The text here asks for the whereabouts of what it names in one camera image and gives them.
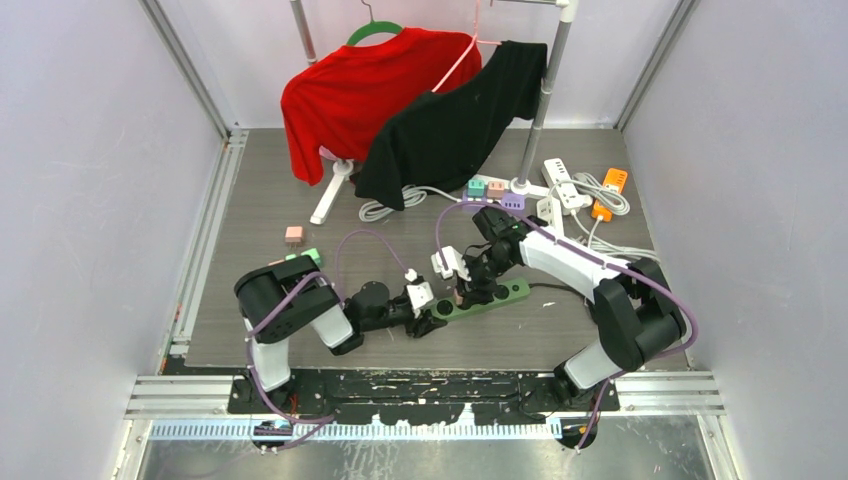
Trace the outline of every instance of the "pink block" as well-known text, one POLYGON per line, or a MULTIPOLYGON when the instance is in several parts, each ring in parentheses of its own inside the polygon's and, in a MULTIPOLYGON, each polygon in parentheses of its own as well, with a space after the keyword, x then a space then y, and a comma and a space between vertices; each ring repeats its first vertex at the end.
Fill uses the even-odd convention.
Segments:
POLYGON ((296 247, 303 243, 303 227, 286 227, 286 244, 296 247))
POLYGON ((492 200, 500 200, 504 193, 506 193, 504 182, 491 181, 486 187, 486 197, 492 200))

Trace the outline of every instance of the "white wall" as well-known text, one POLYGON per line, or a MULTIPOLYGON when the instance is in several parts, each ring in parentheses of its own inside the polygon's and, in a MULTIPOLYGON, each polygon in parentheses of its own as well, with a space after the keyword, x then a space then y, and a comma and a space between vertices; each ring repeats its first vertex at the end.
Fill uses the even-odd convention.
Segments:
POLYGON ((627 129, 752 479, 845 478, 848 4, 700 2, 627 129))
POLYGON ((0 65, 0 478, 104 478, 221 141, 136 1, 4 1, 0 65))
MULTIPOLYGON (((280 94, 306 68, 288 0, 162 0, 222 110, 241 126, 282 127, 280 94)), ((401 25, 471 32, 474 0, 373 0, 401 25)), ((547 124, 612 126, 677 0, 584 0, 571 29, 547 124)), ((357 0, 303 0, 319 58, 368 21, 357 0)), ((553 6, 483 1, 483 39, 553 41, 553 6)), ((481 46, 487 58, 494 47, 481 46)))

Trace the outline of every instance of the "metal pole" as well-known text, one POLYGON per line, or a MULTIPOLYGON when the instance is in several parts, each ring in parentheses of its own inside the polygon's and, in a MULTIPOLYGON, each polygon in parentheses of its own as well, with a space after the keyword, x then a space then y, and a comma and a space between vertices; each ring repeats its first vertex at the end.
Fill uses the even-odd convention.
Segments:
POLYGON ((648 63, 645 64, 645 68, 642 70, 642 74, 639 75, 639 80, 636 82, 636 86, 633 87, 633 91, 630 93, 630 97, 624 105, 624 110, 622 110, 621 115, 618 117, 618 122, 616 122, 615 125, 615 128, 618 130, 623 132, 627 128, 628 123, 630 123, 630 120, 636 113, 636 108, 639 107, 639 103, 642 101, 645 93, 647 93, 648 87, 650 87, 651 83, 653 83, 654 77, 657 72, 659 72, 660 67, 662 67, 665 62, 665 59, 671 53, 671 49, 674 47, 675 42, 677 42, 677 38, 686 27, 689 17, 692 15, 692 12, 695 11, 695 7, 697 7, 699 3, 700 0, 678 1, 677 8, 668 20, 665 30, 663 30, 662 35, 660 35, 659 42, 657 42, 656 47, 654 47, 654 51, 651 52, 651 58, 648 59, 648 63))
POLYGON ((524 147, 524 158, 521 160, 521 170, 518 178, 513 180, 511 188, 513 191, 521 190, 527 187, 527 176, 530 175, 530 168, 533 166, 533 160, 536 156, 536 148, 539 146, 539 137, 542 134, 542 125, 545 123, 545 116, 548 113, 548 105, 551 103, 551 94, 554 90, 557 71, 559 64, 562 61, 562 52, 565 50, 565 41, 568 39, 568 31, 571 30, 571 22, 560 19, 557 26, 556 37, 554 44, 551 47, 551 60, 548 62, 548 70, 545 72, 545 79, 542 81, 542 93, 539 95, 539 108, 536 110, 536 116, 533 118, 533 126, 530 127, 530 137, 527 139, 527 146, 524 147))
POLYGON ((171 53, 174 62, 177 64, 177 68, 180 69, 183 77, 185 77, 191 91, 194 92, 200 105, 206 111, 206 115, 209 116, 209 120, 215 126, 215 130, 218 131, 221 138, 226 140, 230 136, 230 129, 227 127, 227 122, 221 116, 221 111, 215 105, 215 101, 206 89, 206 85, 203 84, 200 74, 197 73, 191 57, 180 41, 179 36, 177 36, 177 31, 165 14, 165 10, 162 9, 159 0, 139 0, 139 3, 159 33, 159 37, 165 43, 165 47, 171 53))
POLYGON ((294 21, 297 23, 297 31, 300 33, 300 41, 303 42, 303 50, 306 52, 306 61, 312 65, 318 59, 315 57, 315 45, 312 44, 312 34, 309 33, 309 24, 306 23, 306 14, 303 13, 303 4, 300 0, 291 0, 294 21))

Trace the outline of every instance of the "red t-shirt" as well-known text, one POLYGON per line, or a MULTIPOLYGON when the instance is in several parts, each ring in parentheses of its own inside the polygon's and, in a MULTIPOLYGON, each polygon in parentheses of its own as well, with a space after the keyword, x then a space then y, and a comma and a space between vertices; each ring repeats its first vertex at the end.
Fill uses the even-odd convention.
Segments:
MULTIPOLYGON (((343 46, 294 77, 280 100, 294 176, 324 176, 318 148, 364 162, 386 121, 432 90, 468 48, 465 33, 404 28, 385 43, 343 46)), ((480 71, 475 46, 439 89, 450 91, 480 71)))

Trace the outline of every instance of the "white power strip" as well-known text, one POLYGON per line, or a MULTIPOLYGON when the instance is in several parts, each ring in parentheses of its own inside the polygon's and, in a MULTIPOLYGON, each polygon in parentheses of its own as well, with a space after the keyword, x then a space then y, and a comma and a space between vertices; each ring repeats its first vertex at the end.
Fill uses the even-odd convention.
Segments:
POLYGON ((548 187, 554 188, 554 185, 556 185, 554 191, 565 213, 571 213, 572 211, 592 205, 592 197, 590 195, 581 195, 577 191, 577 187, 571 183, 566 182, 557 185, 557 182, 571 180, 571 175, 565 169, 565 164, 561 158, 545 160, 542 163, 542 176, 545 177, 548 187))
POLYGON ((536 202, 536 216, 548 222, 548 225, 559 234, 565 236, 565 226, 562 222, 562 205, 553 197, 545 197, 536 202))

